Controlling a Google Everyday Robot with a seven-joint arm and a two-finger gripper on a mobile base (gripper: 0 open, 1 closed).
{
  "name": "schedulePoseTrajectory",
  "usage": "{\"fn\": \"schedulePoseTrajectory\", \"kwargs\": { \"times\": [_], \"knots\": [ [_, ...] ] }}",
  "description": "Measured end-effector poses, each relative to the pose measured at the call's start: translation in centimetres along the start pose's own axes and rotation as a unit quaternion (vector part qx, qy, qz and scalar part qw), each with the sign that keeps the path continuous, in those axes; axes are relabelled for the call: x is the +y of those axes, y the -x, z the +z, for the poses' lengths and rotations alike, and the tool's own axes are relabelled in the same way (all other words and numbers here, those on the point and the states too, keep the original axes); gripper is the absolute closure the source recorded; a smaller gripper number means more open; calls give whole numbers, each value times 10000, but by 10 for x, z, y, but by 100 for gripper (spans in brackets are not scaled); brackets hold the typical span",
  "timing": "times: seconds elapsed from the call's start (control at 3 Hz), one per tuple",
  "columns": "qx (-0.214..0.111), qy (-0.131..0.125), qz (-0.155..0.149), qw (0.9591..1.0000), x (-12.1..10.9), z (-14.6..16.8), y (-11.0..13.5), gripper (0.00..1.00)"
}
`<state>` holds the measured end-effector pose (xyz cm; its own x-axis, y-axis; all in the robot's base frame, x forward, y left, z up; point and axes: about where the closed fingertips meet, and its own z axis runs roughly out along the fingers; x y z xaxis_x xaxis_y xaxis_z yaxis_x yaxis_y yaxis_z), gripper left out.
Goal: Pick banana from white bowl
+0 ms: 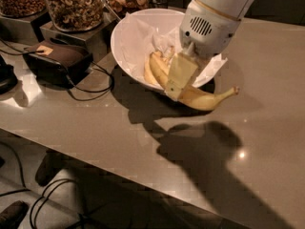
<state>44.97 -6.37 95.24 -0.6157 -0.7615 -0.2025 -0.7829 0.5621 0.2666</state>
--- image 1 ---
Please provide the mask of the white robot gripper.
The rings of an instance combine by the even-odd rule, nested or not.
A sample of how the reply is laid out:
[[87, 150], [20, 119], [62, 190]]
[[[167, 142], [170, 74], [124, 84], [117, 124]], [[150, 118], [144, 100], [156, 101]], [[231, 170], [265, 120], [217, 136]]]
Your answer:
[[[212, 58], [226, 49], [239, 24], [240, 20], [192, 0], [179, 28], [181, 47], [190, 55]], [[195, 59], [182, 52], [176, 53], [168, 74], [166, 95], [177, 101], [201, 71]]]

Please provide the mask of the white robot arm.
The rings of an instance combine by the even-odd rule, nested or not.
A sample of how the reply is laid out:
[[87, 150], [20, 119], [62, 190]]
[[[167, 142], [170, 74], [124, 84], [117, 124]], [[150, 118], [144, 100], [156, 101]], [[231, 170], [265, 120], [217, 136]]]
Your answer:
[[179, 27], [182, 51], [173, 57], [165, 93], [178, 99], [211, 59], [229, 45], [254, 0], [192, 0]]

